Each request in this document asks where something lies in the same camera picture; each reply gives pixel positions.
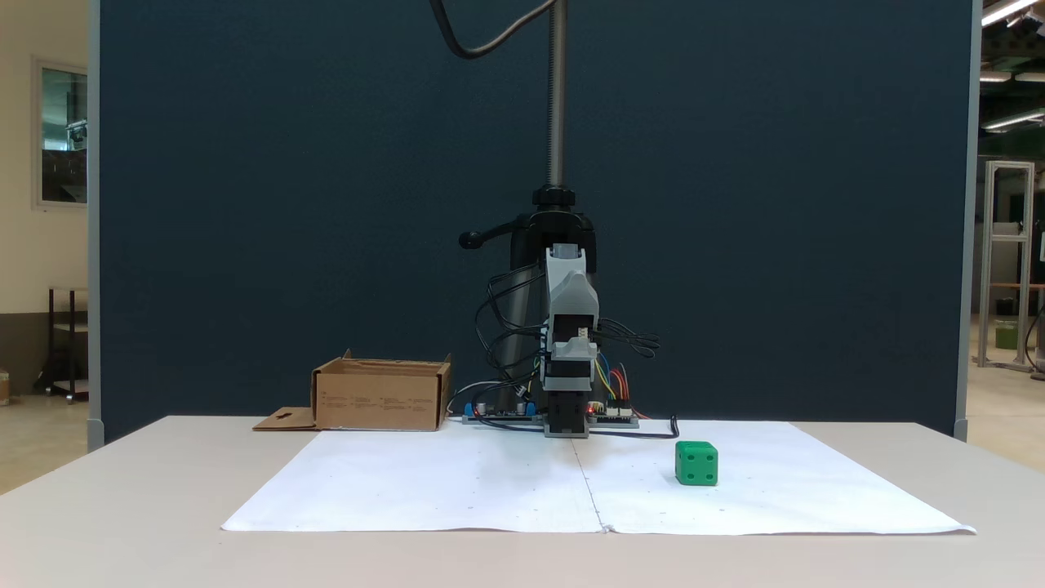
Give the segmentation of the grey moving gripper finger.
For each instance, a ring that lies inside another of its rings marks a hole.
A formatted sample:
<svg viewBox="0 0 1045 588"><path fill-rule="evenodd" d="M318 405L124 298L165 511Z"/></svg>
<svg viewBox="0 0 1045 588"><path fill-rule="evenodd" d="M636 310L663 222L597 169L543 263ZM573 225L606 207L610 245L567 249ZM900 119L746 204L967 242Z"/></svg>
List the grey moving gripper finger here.
<svg viewBox="0 0 1045 588"><path fill-rule="evenodd" d="M600 316L600 302L589 276L566 272L549 285L549 315Z"/></svg>

